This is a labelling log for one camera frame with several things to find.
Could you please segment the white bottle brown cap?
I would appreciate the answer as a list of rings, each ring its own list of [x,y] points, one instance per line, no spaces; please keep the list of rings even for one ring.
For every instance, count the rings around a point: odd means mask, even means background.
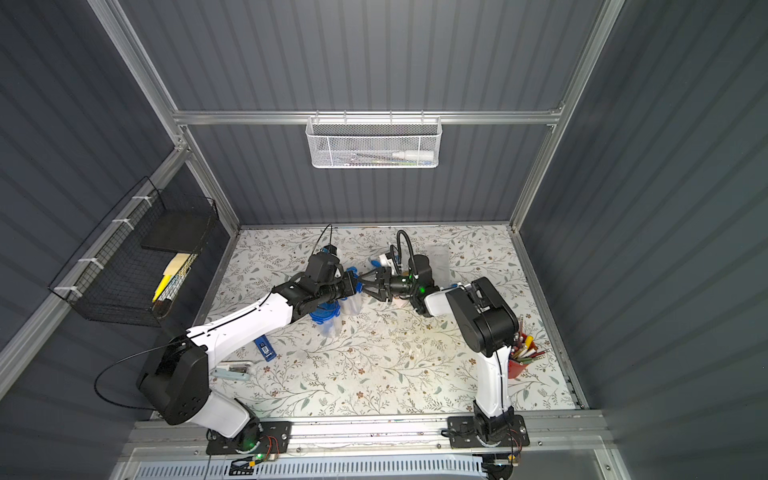
[[[409,305],[410,305],[410,302],[408,300],[399,299],[399,298],[395,298],[390,302],[390,306],[393,309],[403,309],[403,308],[407,308]]]

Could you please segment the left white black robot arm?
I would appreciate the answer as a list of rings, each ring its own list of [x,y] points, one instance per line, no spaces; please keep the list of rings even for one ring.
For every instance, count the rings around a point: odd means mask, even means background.
[[[136,385],[170,425],[192,423],[235,438],[255,421],[238,401],[210,388],[210,373],[236,350],[315,311],[355,294],[357,275],[345,271],[327,282],[295,275],[262,299],[219,320],[190,328],[152,351]]]

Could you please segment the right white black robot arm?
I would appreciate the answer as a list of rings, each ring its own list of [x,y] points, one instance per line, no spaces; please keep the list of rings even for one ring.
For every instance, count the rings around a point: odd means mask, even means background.
[[[378,301],[405,298],[420,315],[452,318],[477,356],[476,413],[489,421],[512,420],[508,357],[520,338],[520,323],[488,278],[441,288],[435,283],[429,258],[417,254],[406,273],[380,266],[362,274],[359,282],[362,291]]]

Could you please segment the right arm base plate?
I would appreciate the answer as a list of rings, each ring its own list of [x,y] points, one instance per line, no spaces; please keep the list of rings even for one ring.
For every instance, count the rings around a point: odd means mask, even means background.
[[[441,434],[454,449],[507,448],[518,451],[530,445],[525,420],[517,414],[492,420],[472,415],[451,416]]]

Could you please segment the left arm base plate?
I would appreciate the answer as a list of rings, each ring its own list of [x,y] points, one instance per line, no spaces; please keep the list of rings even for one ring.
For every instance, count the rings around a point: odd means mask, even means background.
[[[234,437],[216,431],[207,433],[207,455],[278,455],[287,451],[293,423],[289,421],[251,420]]]

